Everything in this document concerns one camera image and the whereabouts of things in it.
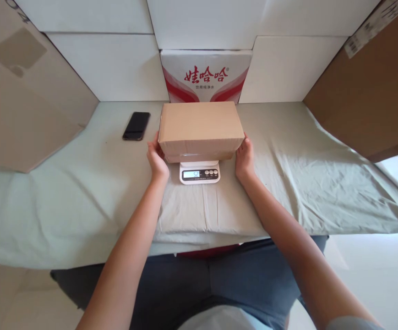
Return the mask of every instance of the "floor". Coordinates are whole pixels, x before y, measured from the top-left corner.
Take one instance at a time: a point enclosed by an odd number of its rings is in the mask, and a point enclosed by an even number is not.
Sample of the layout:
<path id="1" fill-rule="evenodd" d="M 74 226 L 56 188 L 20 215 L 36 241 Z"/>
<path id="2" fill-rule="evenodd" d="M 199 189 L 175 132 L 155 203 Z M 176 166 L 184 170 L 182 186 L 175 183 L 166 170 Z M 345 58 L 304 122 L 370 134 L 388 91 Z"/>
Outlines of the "floor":
<path id="1" fill-rule="evenodd" d="M 398 234 L 331 236 L 325 255 L 379 322 L 398 329 Z M 47 270 L 0 266 L 0 330 L 70 330 L 81 316 Z M 315 329 L 299 302 L 289 329 Z"/>

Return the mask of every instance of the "digital kitchen scale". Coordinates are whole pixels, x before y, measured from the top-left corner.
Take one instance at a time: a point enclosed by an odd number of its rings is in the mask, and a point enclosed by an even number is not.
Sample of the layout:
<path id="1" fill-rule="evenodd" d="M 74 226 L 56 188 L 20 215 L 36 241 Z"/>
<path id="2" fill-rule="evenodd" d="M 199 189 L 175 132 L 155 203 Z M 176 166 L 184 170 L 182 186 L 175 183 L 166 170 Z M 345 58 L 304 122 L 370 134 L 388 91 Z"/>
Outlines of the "digital kitchen scale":
<path id="1" fill-rule="evenodd" d="M 216 183 L 220 180 L 218 160 L 181 163 L 179 179 L 183 184 Z"/>

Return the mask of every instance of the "white box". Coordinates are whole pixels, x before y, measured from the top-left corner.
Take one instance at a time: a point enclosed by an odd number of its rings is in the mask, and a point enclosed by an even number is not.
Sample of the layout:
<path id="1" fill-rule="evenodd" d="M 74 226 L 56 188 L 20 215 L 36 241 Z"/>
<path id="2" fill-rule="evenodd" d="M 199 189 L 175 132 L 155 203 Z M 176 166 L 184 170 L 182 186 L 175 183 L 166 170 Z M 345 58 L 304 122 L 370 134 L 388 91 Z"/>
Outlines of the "white box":
<path id="1" fill-rule="evenodd" d="M 48 33 L 100 101 L 168 101 L 154 35 Z"/>
<path id="2" fill-rule="evenodd" d="M 240 103 L 302 101 L 347 37 L 257 37 Z"/>
<path id="3" fill-rule="evenodd" d="M 238 103 L 252 50 L 162 50 L 171 103 Z"/>
<path id="4" fill-rule="evenodd" d="M 251 50 L 266 0 L 147 0 L 159 49 Z"/>
<path id="5" fill-rule="evenodd" d="M 259 35 L 350 36 L 380 0 L 268 0 Z"/>
<path id="6" fill-rule="evenodd" d="M 43 32 L 153 33 L 145 0 L 17 0 L 17 4 Z"/>

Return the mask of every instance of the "forearm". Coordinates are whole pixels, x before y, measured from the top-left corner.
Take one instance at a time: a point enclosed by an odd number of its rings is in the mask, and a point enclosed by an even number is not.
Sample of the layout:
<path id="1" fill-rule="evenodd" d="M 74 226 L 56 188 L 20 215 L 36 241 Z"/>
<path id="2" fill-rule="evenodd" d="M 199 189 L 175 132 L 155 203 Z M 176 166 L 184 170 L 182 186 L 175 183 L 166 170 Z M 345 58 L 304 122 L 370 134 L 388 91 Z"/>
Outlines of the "forearm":
<path id="1" fill-rule="evenodd" d="M 300 267 L 302 260 L 324 256 L 317 245 L 293 216 L 276 200 L 258 177 L 247 175 L 240 181 L 251 199 L 264 229 L 292 267 Z"/>
<path id="2" fill-rule="evenodd" d="M 104 266 L 78 329 L 128 329 L 166 183 L 166 178 L 156 178 L 147 187 Z"/>
<path id="3" fill-rule="evenodd" d="M 255 174 L 240 182 L 263 227 L 289 263 L 317 328 L 325 329 L 329 321 L 340 316 L 355 316 L 377 323 L 337 277 L 309 234 Z"/>

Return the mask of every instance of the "blue jeans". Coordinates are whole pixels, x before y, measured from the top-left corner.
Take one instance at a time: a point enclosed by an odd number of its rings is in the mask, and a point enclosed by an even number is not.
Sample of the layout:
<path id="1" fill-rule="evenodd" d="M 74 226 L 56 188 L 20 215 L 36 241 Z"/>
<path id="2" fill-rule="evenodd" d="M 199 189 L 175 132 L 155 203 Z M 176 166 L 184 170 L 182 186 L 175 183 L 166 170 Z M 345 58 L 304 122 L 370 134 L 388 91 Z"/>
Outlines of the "blue jeans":
<path id="1" fill-rule="evenodd" d="M 312 239 L 324 251 L 327 236 Z M 103 266 L 53 270 L 51 276 L 85 309 Z M 292 271 L 271 239 L 207 259 L 154 256 L 147 258 L 142 272 L 131 329 L 177 329 L 204 310 L 230 305 L 279 330 L 299 296 Z"/>

